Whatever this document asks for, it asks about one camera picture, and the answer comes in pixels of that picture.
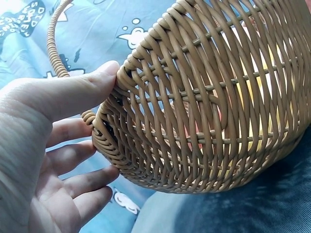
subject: finger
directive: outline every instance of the finger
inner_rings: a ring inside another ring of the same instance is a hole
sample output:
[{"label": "finger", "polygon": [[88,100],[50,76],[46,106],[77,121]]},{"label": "finger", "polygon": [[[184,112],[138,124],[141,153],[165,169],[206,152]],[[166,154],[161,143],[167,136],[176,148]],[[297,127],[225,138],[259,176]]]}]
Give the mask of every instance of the finger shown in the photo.
[{"label": "finger", "polygon": [[4,94],[55,122],[103,102],[114,87],[118,69],[119,64],[110,61],[92,73],[76,77],[19,79],[10,83]]},{"label": "finger", "polygon": [[80,212],[81,226],[94,218],[107,205],[111,197],[112,190],[108,186],[76,197],[73,201]]},{"label": "finger", "polygon": [[80,163],[91,157],[95,153],[90,140],[76,144],[65,145],[55,150],[47,152],[47,163],[44,163],[41,173],[48,167],[60,176],[74,170]]},{"label": "finger", "polygon": [[113,166],[77,175],[64,180],[64,188],[74,199],[83,193],[88,193],[113,182],[119,176],[119,170]]},{"label": "finger", "polygon": [[53,123],[53,130],[47,143],[47,148],[59,143],[82,137],[89,137],[92,127],[81,118],[67,118]]}]

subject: cartoon print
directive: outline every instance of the cartoon print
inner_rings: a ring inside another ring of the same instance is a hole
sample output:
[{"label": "cartoon print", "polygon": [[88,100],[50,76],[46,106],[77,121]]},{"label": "cartoon print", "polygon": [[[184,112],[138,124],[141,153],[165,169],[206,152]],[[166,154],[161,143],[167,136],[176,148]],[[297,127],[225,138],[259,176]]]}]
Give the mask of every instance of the cartoon print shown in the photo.
[{"label": "cartoon print", "polygon": [[[60,54],[59,57],[60,57],[62,63],[64,64],[64,66],[65,66],[65,68],[68,71],[70,76],[77,76],[77,75],[85,74],[85,70],[83,68],[74,68],[74,69],[72,69],[71,65],[68,64],[68,60],[69,59],[67,57],[65,57],[65,55]],[[57,76],[54,75],[51,71],[48,71],[47,74],[46,74],[46,77],[44,77],[44,78],[51,79],[51,78],[57,78]]]},{"label": "cartoon print", "polygon": [[103,3],[104,1],[106,1],[106,0],[93,0],[93,4],[98,5],[98,4]]},{"label": "cartoon print", "polygon": [[80,58],[80,51],[81,51],[81,49],[78,49],[78,51],[76,51],[76,56],[74,57],[74,60],[73,60],[74,63],[76,63],[79,60],[79,58]]},{"label": "cartoon print", "polygon": [[131,213],[138,215],[140,208],[131,200],[128,196],[126,196],[124,193],[121,193],[119,190],[115,189],[115,193],[113,195],[114,201],[120,205],[121,207],[124,207]]},{"label": "cartoon print", "polygon": [[34,0],[16,14],[5,12],[0,16],[0,54],[2,54],[3,43],[8,35],[19,33],[26,38],[31,36],[45,12],[43,1]]},{"label": "cartoon print", "polygon": [[[56,8],[59,6],[60,1],[57,1],[57,3],[54,5],[54,7],[49,11],[50,16],[53,15],[54,11],[56,10]],[[66,11],[71,8],[73,6],[73,3],[69,3],[65,9],[60,13],[59,18],[57,20],[57,22],[67,22],[68,18],[66,15]]]},{"label": "cartoon print", "polygon": [[[138,25],[140,23],[139,18],[135,18],[132,20],[134,25]],[[128,30],[127,26],[122,28],[124,31]],[[121,34],[117,38],[127,40],[127,45],[130,49],[135,49],[136,46],[144,39],[145,35],[148,34],[142,27],[135,27],[130,34]]]}]

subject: rattan strand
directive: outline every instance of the rattan strand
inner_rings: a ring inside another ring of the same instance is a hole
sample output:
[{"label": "rattan strand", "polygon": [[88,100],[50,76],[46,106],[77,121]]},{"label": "rattan strand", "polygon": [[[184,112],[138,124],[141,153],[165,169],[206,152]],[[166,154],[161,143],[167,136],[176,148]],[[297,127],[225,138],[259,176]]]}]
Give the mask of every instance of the rattan strand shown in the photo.
[{"label": "rattan strand", "polygon": [[[55,27],[70,2],[48,33],[58,77],[69,75]],[[140,186],[200,193],[244,185],[287,156],[310,124],[305,1],[210,2],[170,7],[120,67],[97,114],[83,114],[97,150]]]}]

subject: woven weave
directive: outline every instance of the woven weave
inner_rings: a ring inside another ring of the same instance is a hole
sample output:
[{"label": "woven weave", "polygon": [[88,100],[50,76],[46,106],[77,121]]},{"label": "woven weave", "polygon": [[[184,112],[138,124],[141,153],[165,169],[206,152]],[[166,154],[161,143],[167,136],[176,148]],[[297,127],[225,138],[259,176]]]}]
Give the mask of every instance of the woven weave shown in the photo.
[{"label": "woven weave", "polygon": [[[68,73],[54,33],[69,2],[49,27],[58,77]],[[127,57],[97,114],[82,114],[97,150],[140,186],[201,193],[244,185],[287,156],[310,124],[305,1],[210,3],[178,0]]]}]

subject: fingernail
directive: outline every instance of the fingernail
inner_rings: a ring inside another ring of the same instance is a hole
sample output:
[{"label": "fingernail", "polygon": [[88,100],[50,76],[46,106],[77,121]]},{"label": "fingernail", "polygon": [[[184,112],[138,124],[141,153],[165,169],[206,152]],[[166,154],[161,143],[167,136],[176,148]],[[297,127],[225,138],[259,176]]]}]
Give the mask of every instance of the fingernail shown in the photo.
[{"label": "fingernail", "polygon": [[119,63],[116,61],[109,61],[101,65],[97,71],[98,72],[104,72],[109,76],[116,76],[117,71],[119,69]]}]

